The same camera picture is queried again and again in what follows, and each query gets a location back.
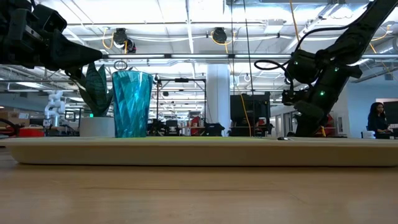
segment desk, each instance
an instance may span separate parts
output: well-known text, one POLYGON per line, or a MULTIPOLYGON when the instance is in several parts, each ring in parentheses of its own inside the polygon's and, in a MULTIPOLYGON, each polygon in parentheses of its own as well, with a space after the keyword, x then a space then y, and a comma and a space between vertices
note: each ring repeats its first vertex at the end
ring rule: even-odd
POLYGON ((398 223, 396 168, 29 166, 0 149, 0 223, 398 223))

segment ceiling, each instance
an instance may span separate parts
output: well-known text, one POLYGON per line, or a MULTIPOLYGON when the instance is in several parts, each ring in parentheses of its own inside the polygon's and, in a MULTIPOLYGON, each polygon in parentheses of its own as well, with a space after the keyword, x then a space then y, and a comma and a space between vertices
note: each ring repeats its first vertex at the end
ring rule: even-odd
MULTIPOLYGON (((225 54, 226 51, 229 54, 289 54, 297 43, 289 1, 284 0, 267 1, 268 3, 261 3, 264 2, 261 0, 246 0, 246 12, 242 0, 234 0, 232 5, 229 0, 39 0, 36 2, 57 10, 68 21, 68 27, 63 32, 68 39, 101 50, 103 54, 123 53, 123 49, 114 45, 107 49, 111 45, 112 32, 118 27, 127 29, 128 36, 136 44, 137 54, 225 54), (232 33, 235 34, 233 43, 227 45, 227 49, 224 45, 215 44, 211 36, 208 36, 215 27, 223 27, 229 40, 232 40, 232 33)), ((297 32, 300 35, 311 29, 347 25, 364 11, 368 3, 367 0, 346 0, 347 4, 340 5, 328 4, 327 0, 293 0, 293 2, 297 32), (320 14, 323 15, 323 20, 318 19, 320 14)), ((375 46, 397 35, 397 21, 398 9, 395 9, 376 32, 375 37, 382 37, 388 29, 386 37, 375 41, 375 46)), ((302 49, 309 52, 324 49, 334 43, 341 33, 315 33, 305 39, 302 49)), ((115 61, 117 60, 101 60, 96 64, 100 66, 105 63, 110 76, 116 71, 115 61)), ((262 89, 280 90, 286 87, 281 69, 261 71, 253 66, 253 61, 251 66, 247 61, 232 63, 226 59, 217 62, 129 59, 126 62, 129 67, 135 67, 135 70, 157 74, 160 78, 206 78, 209 63, 228 63, 237 84, 231 88, 250 89, 248 78, 245 80, 246 74, 250 73, 253 87, 259 90, 259 93, 262 89)), ((43 68, 28 70, 16 66, 2 67, 0 77, 3 80, 37 81, 45 77, 47 80, 67 80, 62 71, 53 74, 43 68)), ((47 89, 76 90, 76 86, 67 82, 41 85, 47 89)), ((170 83, 168 87, 197 89, 186 95, 170 93, 168 98, 172 99, 187 95, 201 97, 203 94, 195 83, 170 83)), ((2 85, 2 88, 38 87, 12 83, 2 85)), ((279 98, 278 94, 280 93, 274 93, 275 99, 279 98)))

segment white plant pot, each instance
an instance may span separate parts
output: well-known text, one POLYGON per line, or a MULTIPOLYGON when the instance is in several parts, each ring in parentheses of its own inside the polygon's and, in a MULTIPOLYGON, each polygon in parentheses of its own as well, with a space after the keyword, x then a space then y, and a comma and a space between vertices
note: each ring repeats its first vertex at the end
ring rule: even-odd
POLYGON ((114 137, 114 119, 82 118, 80 137, 114 137))

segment white humanoid robot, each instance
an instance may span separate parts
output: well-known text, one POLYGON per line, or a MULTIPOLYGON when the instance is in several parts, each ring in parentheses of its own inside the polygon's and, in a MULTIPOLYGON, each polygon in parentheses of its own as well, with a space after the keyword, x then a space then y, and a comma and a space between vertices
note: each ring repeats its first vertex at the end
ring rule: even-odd
POLYGON ((61 101, 63 91, 51 91, 49 95, 49 103, 44 109, 43 126, 49 127, 51 124, 55 127, 60 124, 60 114, 65 113, 65 102, 61 101))

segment wooden board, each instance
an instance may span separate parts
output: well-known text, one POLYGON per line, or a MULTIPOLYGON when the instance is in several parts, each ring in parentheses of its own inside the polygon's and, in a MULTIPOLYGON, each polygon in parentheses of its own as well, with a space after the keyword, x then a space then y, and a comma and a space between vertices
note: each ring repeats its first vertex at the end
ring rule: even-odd
POLYGON ((28 164, 396 166, 398 142, 373 139, 151 137, 5 139, 28 164))
POLYGON ((398 169, 32 166, 0 149, 1 224, 396 224, 398 169))

